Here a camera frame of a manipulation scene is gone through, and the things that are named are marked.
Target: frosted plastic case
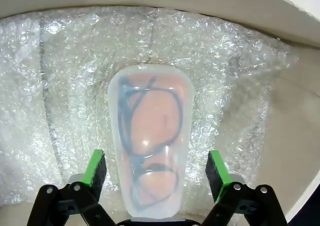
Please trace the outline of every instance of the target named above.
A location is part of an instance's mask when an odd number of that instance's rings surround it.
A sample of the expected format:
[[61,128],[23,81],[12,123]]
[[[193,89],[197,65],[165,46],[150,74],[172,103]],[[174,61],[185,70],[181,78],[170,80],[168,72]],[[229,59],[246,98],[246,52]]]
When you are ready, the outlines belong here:
[[134,217],[180,209],[194,88],[178,69],[138,65],[111,80],[108,103],[121,192]]

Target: blue cord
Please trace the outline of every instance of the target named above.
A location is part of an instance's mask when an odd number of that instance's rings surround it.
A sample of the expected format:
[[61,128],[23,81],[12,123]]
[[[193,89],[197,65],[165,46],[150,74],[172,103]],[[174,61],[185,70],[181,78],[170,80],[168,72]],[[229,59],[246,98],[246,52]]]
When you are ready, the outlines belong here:
[[[177,186],[179,184],[179,176],[174,170],[165,165],[160,163],[153,163],[149,165],[146,169],[144,169],[144,162],[147,158],[150,158],[156,154],[159,154],[163,152],[166,146],[172,145],[175,140],[179,137],[181,130],[182,130],[182,124],[183,124],[183,106],[182,102],[178,96],[178,94],[171,89],[163,89],[163,88],[156,88],[153,87],[153,84],[156,82],[157,78],[153,76],[147,83],[145,88],[137,88],[134,87],[129,79],[127,77],[122,77],[119,80],[119,92],[118,92],[118,130],[120,135],[120,140],[122,143],[122,146],[126,150],[127,154],[130,158],[131,168],[132,168],[132,178],[133,178],[133,184],[136,185],[139,182],[139,177],[148,173],[148,172],[160,172],[160,171],[169,171],[175,173],[176,176],[176,183],[174,191],[177,189]],[[167,92],[172,95],[174,98],[177,107],[178,107],[178,113],[179,113],[179,121],[178,121],[178,127],[177,131],[175,132],[174,136],[158,145],[155,145],[151,148],[153,150],[146,154],[135,154],[133,145],[132,145],[132,137],[131,137],[131,129],[132,129],[132,118],[135,113],[135,110],[138,108],[142,100],[144,99],[145,95],[149,91],[162,91]],[[140,93],[140,96],[138,97],[137,101],[133,104],[132,109],[130,109],[130,97],[133,95]],[[142,210],[147,207],[151,207],[159,202],[165,201],[170,197],[171,194],[169,194],[167,197],[158,200],[154,203],[150,203],[147,205],[141,205],[139,202],[139,199],[137,197],[138,192],[133,191],[134,186],[132,187],[131,191],[131,198],[134,203],[134,205]]]

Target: clear plastic wrap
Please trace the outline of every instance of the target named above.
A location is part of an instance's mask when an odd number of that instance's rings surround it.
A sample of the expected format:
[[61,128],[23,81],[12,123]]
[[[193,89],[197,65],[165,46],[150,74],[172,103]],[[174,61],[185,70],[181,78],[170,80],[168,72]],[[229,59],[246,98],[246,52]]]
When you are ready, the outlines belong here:
[[210,149],[254,183],[273,72],[295,62],[290,46],[238,24],[143,7],[30,13],[0,21],[0,204],[34,200],[45,183],[83,172],[96,148],[108,173],[100,202],[124,211],[107,103],[122,68],[165,64],[194,86],[181,212],[213,205]]

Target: screw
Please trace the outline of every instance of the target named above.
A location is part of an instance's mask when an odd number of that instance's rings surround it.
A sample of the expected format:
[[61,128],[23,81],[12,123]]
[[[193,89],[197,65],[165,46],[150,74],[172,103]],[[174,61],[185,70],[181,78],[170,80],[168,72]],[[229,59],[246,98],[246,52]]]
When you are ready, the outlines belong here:
[[262,188],[260,188],[260,191],[261,191],[262,193],[266,193],[268,190],[267,190],[265,187],[262,187]]
[[74,186],[74,190],[75,190],[75,191],[79,191],[79,190],[80,190],[80,185],[79,185],[79,184],[75,185],[75,186]]
[[234,185],[234,189],[235,189],[235,190],[240,190],[240,189],[241,189],[241,186],[236,183],[236,184]]
[[50,193],[52,193],[52,191],[53,191],[52,187],[48,187],[48,189],[47,189],[46,192],[47,192],[48,194],[50,194]]

